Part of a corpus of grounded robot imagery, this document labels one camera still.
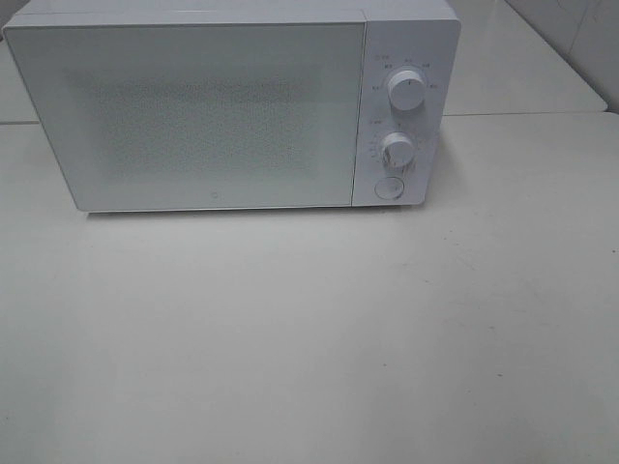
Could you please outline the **round white door button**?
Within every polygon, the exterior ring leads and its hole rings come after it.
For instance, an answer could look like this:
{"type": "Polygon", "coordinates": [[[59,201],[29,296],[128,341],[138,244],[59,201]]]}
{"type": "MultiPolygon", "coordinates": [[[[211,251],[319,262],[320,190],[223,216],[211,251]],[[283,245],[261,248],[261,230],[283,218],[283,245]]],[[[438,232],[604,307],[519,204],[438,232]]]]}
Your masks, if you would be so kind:
{"type": "Polygon", "coordinates": [[[383,200],[396,200],[404,192],[404,182],[397,177],[387,177],[376,183],[374,192],[383,200]]]}

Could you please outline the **white microwave knob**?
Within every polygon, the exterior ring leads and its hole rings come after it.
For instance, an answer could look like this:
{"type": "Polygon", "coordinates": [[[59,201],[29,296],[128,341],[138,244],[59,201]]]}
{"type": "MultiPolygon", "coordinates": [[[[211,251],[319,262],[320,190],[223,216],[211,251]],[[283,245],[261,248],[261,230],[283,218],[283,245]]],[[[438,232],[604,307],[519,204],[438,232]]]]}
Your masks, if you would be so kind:
{"type": "Polygon", "coordinates": [[[400,111],[417,108],[425,99],[427,81],[416,69],[403,69],[395,72],[387,84],[390,104],[400,111]]]}
{"type": "Polygon", "coordinates": [[[403,168],[412,163],[416,156],[412,139],[403,132],[385,135],[379,148],[384,165],[390,169],[403,168]]]}

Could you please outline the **white microwave door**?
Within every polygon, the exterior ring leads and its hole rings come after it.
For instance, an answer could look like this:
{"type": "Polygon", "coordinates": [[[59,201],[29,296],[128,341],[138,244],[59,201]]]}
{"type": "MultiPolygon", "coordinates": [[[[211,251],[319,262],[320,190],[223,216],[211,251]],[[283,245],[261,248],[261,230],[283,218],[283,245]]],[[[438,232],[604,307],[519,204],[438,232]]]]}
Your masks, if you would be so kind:
{"type": "Polygon", "coordinates": [[[360,23],[12,28],[84,212],[351,200],[360,23]]]}

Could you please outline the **white microwave oven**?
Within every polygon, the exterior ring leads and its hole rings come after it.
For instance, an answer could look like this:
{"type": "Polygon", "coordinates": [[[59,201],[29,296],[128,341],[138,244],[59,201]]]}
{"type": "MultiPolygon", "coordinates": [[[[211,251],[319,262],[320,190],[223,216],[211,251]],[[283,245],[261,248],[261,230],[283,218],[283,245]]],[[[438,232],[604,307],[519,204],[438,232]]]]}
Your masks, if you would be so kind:
{"type": "Polygon", "coordinates": [[[32,1],[3,36],[86,213],[422,204],[444,1],[32,1]]]}

